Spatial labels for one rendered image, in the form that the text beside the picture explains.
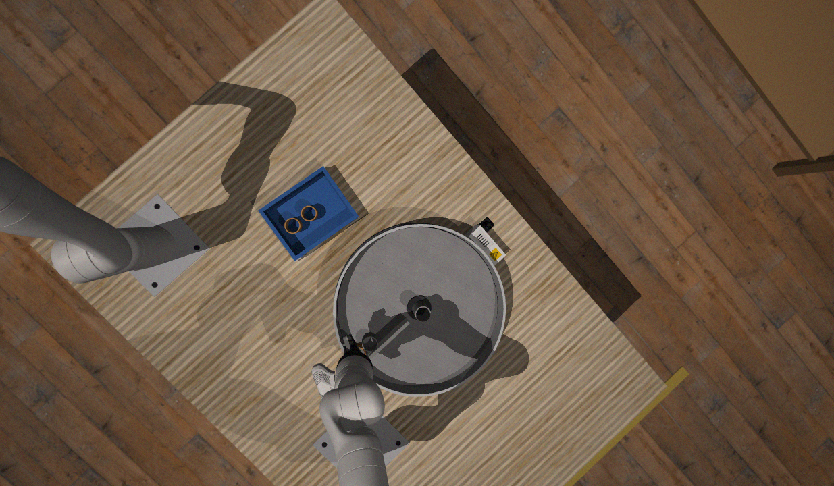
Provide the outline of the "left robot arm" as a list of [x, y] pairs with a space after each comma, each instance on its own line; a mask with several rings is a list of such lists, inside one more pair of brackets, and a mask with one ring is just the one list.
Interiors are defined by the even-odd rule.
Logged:
[[78, 284], [163, 264], [176, 249], [166, 229], [114, 228], [1, 156], [0, 231], [57, 240], [51, 249], [53, 267]]

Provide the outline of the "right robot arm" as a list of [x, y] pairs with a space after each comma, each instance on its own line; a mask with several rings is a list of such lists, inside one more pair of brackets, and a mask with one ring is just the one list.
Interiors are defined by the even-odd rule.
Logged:
[[336, 455], [339, 486], [389, 486], [382, 443], [368, 428], [385, 412], [370, 362], [348, 356], [336, 373], [318, 363], [312, 376], [321, 395], [321, 419]]

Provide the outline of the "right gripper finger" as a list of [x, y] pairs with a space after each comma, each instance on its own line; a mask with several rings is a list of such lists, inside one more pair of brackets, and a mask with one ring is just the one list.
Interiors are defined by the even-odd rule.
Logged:
[[356, 352], [360, 352], [360, 348], [359, 346], [356, 346], [356, 342], [352, 335], [342, 336], [340, 338], [340, 342], [342, 342], [342, 345], [344, 346], [344, 348], [346, 348], [346, 351], [350, 350], [350, 346], [354, 346]]

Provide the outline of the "blue open crate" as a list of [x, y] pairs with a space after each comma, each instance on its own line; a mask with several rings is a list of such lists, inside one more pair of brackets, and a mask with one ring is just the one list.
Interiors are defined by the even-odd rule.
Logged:
[[[305, 206], [317, 207], [318, 218], [305, 221]], [[324, 166], [257, 211], [294, 261], [359, 217]], [[299, 233], [285, 230], [290, 218], [301, 220]]]

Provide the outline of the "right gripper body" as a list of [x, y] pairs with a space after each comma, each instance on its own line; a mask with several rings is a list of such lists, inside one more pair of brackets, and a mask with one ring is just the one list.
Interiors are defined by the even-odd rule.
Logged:
[[[370, 362], [370, 364], [371, 364], [371, 360], [369, 359], [369, 357], [368, 357], [368, 356], [366, 356], [364, 353], [361, 353], [361, 352], [355, 352], [355, 351], [356, 351], [356, 350], [354, 349], [354, 346], [350, 346], [350, 350], [349, 350], [349, 351], [346, 351], [346, 348], [345, 348], [345, 350], [344, 350], [344, 356], [342, 356], [342, 358], [340, 358], [340, 360], [339, 360], [338, 364], [339, 364], [340, 362], [342, 362], [342, 360], [343, 360], [344, 358], [348, 357], [348, 356], [362, 356], [363, 358], [367, 359], [367, 360], [368, 360], [368, 362]], [[338, 367], [338, 364], [337, 364], [337, 367]]]

